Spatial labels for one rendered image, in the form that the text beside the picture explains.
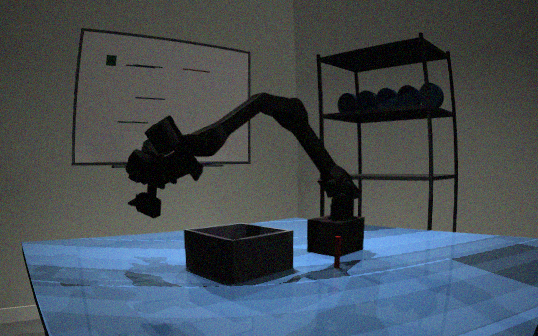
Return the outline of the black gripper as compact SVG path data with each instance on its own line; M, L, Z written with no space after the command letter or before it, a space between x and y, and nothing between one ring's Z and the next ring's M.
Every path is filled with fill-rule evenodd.
M141 151L151 156L152 159L159 158L159 162L155 166L157 174L149 183L147 183L147 192L141 192L139 195L136 194L136 198L129 201L128 204L136 207L138 212L152 218L158 218L161 214L161 200L156 197L157 188L163 190L165 188L165 184L169 182L175 184L177 183L177 180L170 179L170 177L167 176L163 169L163 158L165 155L164 153L158 154L157 150L153 147L149 139L144 141Z

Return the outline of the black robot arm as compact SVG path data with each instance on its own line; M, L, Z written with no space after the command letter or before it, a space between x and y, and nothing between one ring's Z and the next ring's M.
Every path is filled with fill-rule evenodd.
M353 211L359 188L352 182L350 174L334 162L315 135L308 124L307 111L298 98L289 99L262 92L252 95L217 122L191 135L182 134L171 115L153 124L145 131L145 135L158 154L167 155L163 158L163 169L170 179L177 180L190 174L194 181L198 181L203 165L195 156L216 154L234 130L260 112L273 117L281 126L291 131L317 166L320 172L317 183L327 197L333 197L328 219L357 219L353 216ZM130 180L145 185L156 176L155 166L158 162L159 158L152 159L143 151L134 150L128 158L126 173L129 173Z

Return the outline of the red peg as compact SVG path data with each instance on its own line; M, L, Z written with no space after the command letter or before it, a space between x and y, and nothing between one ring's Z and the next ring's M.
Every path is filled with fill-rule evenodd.
M335 236L334 267L339 268L341 236Z

